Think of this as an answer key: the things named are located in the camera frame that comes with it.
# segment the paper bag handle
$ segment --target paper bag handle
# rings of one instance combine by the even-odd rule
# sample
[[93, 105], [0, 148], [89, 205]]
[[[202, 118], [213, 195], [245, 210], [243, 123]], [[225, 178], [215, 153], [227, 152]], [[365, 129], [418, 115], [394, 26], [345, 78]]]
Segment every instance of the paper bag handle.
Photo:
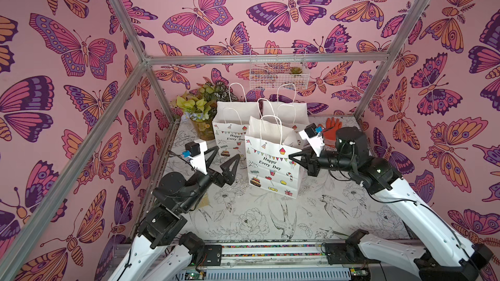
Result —
[[[271, 101], [269, 101], [266, 98], [259, 98], [259, 99], [257, 99], [257, 103], [259, 103], [260, 100], [266, 100], [267, 102], [269, 102], [269, 106], [271, 107], [272, 114], [276, 115], [276, 113], [274, 112], [274, 108], [272, 107]], [[262, 112], [260, 111], [260, 109], [259, 109], [259, 114], [260, 114], [260, 118], [262, 118]]]
[[293, 116], [293, 123], [295, 124], [295, 119], [297, 118], [297, 107], [293, 104], [288, 104], [288, 103], [285, 103], [285, 104], [280, 104], [278, 105], [278, 109], [276, 109], [276, 114], [279, 115], [279, 108], [284, 106], [284, 105], [287, 105], [289, 107], [293, 107], [293, 112], [294, 112], [294, 116]]
[[281, 145], [283, 143], [283, 125], [281, 123], [281, 119], [279, 119], [279, 117], [276, 115], [264, 115], [260, 118], [260, 121], [259, 121], [260, 141], [262, 142], [262, 130], [260, 130], [262, 128], [262, 119], [266, 116], [274, 117], [275, 119], [277, 119], [279, 121], [279, 134], [280, 134], [279, 144]]
[[238, 84], [241, 86], [241, 89], [243, 89], [243, 97], [245, 97], [245, 102], [247, 102], [247, 96], [246, 96], [246, 93], [245, 93], [245, 88], [243, 88], [243, 85], [240, 84], [240, 83], [232, 83], [228, 86], [228, 95], [229, 95], [229, 102], [232, 102], [231, 101], [231, 86], [234, 85], [234, 84]]
[[295, 97], [297, 96], [297, 87], [295, 87], [295, 84], [284, 84], [278, 87], [278, 90], [276, 90], [276, 101], [279, 101], [279, 89], [283, 86], [293, 86], [293, 100], [292, 102], [295, 102]]
[[223, 109], [222, 109], [222, 115], [224, 116], [224, 123], [226, 123], [226, 124], [228, 123], [228, 122], [226, 121], [226, 115], [224, 114], [224, 110], [225, 110], [225, 109], [230, 109], [230, 110], [235, 111], [235, 112], [236, 112], [236, 115], [238, 115], [238, 118], [240, 119], [240, 124], [242, 124], [242, 125], [243, 125], [243, 122], [241, 121], [240, 114], [238, 113], [238, 111], [236, 111], [236, 109], [233, 109], [233, 108], [223, 108]]

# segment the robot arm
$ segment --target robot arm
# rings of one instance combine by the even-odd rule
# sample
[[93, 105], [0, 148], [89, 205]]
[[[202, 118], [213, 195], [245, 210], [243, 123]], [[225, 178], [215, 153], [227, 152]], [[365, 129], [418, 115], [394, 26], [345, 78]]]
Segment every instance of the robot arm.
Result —
[[491, 259], [483, 244], [473, 244], [448, 226], [410, 187], [403, 175], [385, 159], [369, 155], [366, 135], [355, 127], [337, 130], [337, 151], [326, 151], [322, 129], [310, 124], [300, 134], [310, 147], [289, 157], [317, 176], [320, 169], [348, 172], [372, 198], [387, 203], [424, 247], [408, 247], [357, 231], [347, 239], [352, 252], [397, 266], [426, 280], [476, 280]]
[[[179, 172], [163, 176], [153, 195], [159, 203], [150, 210], [139, 225], [128, 254], [115, 269], [109, 281], [157, 281], [172, 280], [190, 263], [201, 263], [204, 241], [194, 233], [183, 234], [179, 244], [152, 271], [149, 267], [161, 255], [167, 246], [184, 227], [187, 220], [181, 213], [187, 213], [197, 205], [212, 184], [223, 187], [233, 184], [240, 155], [227, 160], [221, 165], [222, 173], [210, 168], [218, 147], [208, 149], [206, 141], [195, 140], [185, 145], [183, 156], [196, 172], [185, 180]], [[205, 153], [211, 155], [205, 159]]]

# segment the black cable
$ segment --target black cable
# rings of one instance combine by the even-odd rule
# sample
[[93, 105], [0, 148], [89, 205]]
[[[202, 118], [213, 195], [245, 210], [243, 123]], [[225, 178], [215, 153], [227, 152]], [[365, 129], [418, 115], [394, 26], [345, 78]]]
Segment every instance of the black cable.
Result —
[[128, 259], [127, 259], [127, 263], [125, 264], [125, 268], [123, 268], [122, 273], [120, 274], [118, 279], [116, 279], [116, 281], [120, 281], [120, 278], [122, 277], [125, 270], [127, 270], [128, 267], [132, 266], [132, 264], [130, 264], [130, 257], [132, 257], [132, 247], [130, 247], [130, 251], [128, 251]]
[[384, 274], [385, 281], [387, 281], [387, 277], [385, 276], [384, 268], [382, 267], [381, 263], [378, 263], [380, 265], [380, 269], [382, 269], [382, 273]]
[[195, 171], [195, 169], [191, 166], [191, 164], [189, 164], [188, 161], [186, 161], [185, 159], [183, 159], [179, 154], [176, 154], [176, 153], [173, 153], [172, 150], [168, 150], [167, 152], [169, 152], [170, 154], [172, 154], [173, 156], [176, 156], [180, 159], [182, 159], [184, 161], [184, 163], [188, 164], [190, 167], [191, 167], [191, 170], [192, 171]]
[[374, 197], [372, 197], [372, 195], [370, 193], [368, 193], [368, 195], [372, 198], [372, 200], [378, 202], [378, 203], [383, 203], [383, 204], [390, 204], [390, 203], [397, 203], [397, 202], [403, 202], [403, 201], [408, 201], [408, 202], [412, 202], [412, 203], [415, 203], [416, 205], [421, 205], [423, 207], [425, 207], [426, 209], [428, 209], [429, 211], [431, 211], [431, 213], [433, 213], [442, 223], [445, 224], [446, 228], [449, 229], [449, 231], [453, 234], [453, 237], [455, 238], [455, 240], [458, 242], [458, 247], [462, 249], [462, 251], [464, 251], [464, 253], [466, 254], [467, 258], [468, 258], [468, 261], [471, 263], [471, 265], [474, 267], [474, 269], [476, 269], [476, 271], [481, 274], [481, 271], [479, 270], [478, 266], [472, 261], [471, 257], [469, 256], [469, 254], [467, 253], [467, 251], [462, 247], [463, 244], [460, 242], [459, 240], [459, 237], [455, 234], [455, 231], [448, 225], [447, 222], [445, 222], [434, 210], [432, 210], [430, 207], [428, 207], [427, 205], [423, 205], [422, 203], [419, 203], [417, 201], [414, 201], [414, 200], [409, 200], [409, 199], [398, 199], [398, 200], [395, 200], [395, 201], [390, 201], [390, 202], [382, 202], [382, 201], [379, 201], [377, 199], [375, 199]]

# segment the bird drawing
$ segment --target bird drawing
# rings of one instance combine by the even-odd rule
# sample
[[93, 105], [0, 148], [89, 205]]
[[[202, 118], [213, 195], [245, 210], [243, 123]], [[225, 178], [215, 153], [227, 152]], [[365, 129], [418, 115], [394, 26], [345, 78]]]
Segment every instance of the bird drawing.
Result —
[[269, 206], [269, 203], [267, 203], [267, 207], [269, 208], [269, 214], [271, 214], [272, 223], [274, 224], [276, 229], [283, 230], [283, 233], [282, 233], [283, 239], [290, 240], [291, 237], [295, 233], [295, 227], [297, 225], [297, 212], [295, 212], [295, 221], [293, 222], [293, 225], [292, 225], [292, 223], [288, 219], [288, 206], [286, 206], [286, 202], [284, 204], [284, 207], [283, 207], [283, 204], [281, 202], [280, 202], [280, 205], [281, 205], [282, 210], [283, 210], [283, 219], [284, 220], [279, 220], [278, 217], [276, 217], [272, 213], [271, 207]]
[[320, 198], [320, 201], [324, 203], [324, 210], [327, 211], [328, 215], [330, 216], [330, 218], [337, 224], [339, 225], [339, 223], [337, 222], [337, 220], [335, 220], [335, 216], [340, 216], [340, 215], [343, 215], [345, 218], [347, 218], [347, 215], [349, 215], [349, 213], [341, 208], [337, 203], [336, 201], [339, 201], [341, 203], [343, 203], [344, 205], [346, 205], [346, 203], [342, 202], [341, 200], [339, 199], [336, 199], [334, 197], [331, 197], [331, 196], [327, 196], [327, 195], [322, 195], [323, 197]]

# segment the succulent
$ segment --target succulent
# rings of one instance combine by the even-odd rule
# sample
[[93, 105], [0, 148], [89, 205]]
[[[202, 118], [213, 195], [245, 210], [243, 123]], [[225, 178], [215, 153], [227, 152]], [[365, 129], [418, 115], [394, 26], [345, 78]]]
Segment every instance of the succulent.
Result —
[[290, 68], [290, 74], [292, 74], [292, 75], [302, 74], [302, 68], [300, 68], [300, 67], [292, 67], [292, 68]]

